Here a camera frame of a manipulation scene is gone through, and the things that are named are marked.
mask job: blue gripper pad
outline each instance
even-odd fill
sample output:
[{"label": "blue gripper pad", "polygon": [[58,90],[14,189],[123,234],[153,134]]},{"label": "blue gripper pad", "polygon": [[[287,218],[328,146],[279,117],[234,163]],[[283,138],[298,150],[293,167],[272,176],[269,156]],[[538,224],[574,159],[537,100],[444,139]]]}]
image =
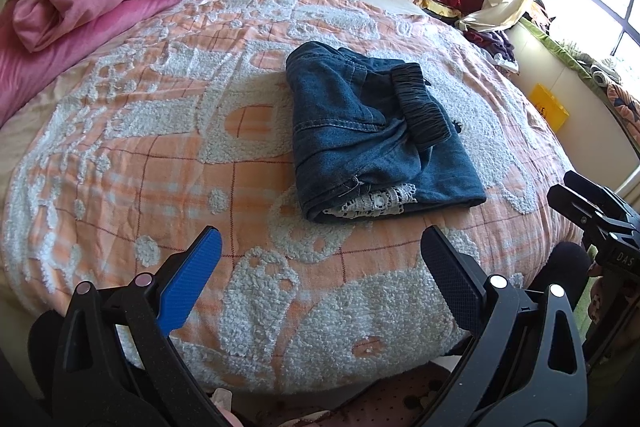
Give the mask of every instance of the blue gripper pad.
[{"label": "blue gripper pad", "polygon": [[187,251],[188,257],[160,295],[158,326],[164,336],[181,328],[222,254],[220,232],[209,227]]},{"label": "blue gripper pad", "polygon": [[459,253],[438,227],[422,233],[420,253],[456,323],[477,337],[484,330],[486,274],[476,260]]}]

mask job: bed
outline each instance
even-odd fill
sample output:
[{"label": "bed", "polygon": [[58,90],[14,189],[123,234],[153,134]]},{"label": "bed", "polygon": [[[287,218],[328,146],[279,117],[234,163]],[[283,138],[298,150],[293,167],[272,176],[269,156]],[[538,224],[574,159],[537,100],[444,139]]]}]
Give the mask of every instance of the bed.
[{"label": "bed", "polygon": [[[284,62],[311,40],[418,62],[487,202],[303,219]],[[81,280],[124,285],[205,225],[220,230],[222,259],[171,336],[206,389],[322,391],[447,352],[465,332],[420,259],[426,226],[515,285],[579,238],[546,204],[571,165],[545,121],[408,0],[182,0],[57,77],[0,129],[0,150],[1,294],[31,314],[64,312]]]}]

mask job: lace trim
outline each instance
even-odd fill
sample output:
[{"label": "lace trim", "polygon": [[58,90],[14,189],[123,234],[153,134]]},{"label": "lace trim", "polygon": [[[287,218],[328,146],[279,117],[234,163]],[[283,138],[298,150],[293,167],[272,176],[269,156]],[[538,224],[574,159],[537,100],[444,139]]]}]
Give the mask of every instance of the lace trim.
[{"label": "lace trim", "polygon": [[418,202],[414,198],[415,190],[415,185],[404,183],[358,196],[341,206],[334,206],[322,212],[346,219],[402,214],[405,203]]}]

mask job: elastic waistband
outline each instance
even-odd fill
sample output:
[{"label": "elastic waistband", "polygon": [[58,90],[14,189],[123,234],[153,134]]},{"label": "elastic waistband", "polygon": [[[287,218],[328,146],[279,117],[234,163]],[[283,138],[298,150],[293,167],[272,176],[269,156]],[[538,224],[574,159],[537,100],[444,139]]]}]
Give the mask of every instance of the elastic waistband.
[{"label": "elastic waistband", "polygon": [[420,64],[409,63],[391,69],[396,97],[419,152],[451,136],[448,118],[427,92]]}]

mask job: folded denim garment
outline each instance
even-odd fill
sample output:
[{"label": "folded denim garment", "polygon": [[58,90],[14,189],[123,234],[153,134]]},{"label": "folded denim garment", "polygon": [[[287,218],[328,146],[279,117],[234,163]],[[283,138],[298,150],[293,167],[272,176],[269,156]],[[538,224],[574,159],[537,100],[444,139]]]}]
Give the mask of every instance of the folded denim garment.
[{"label": "folded denim garment", "polygon": [[486,201],[419,64],[306,42],[287,58],[306,219],[372,219]]}]

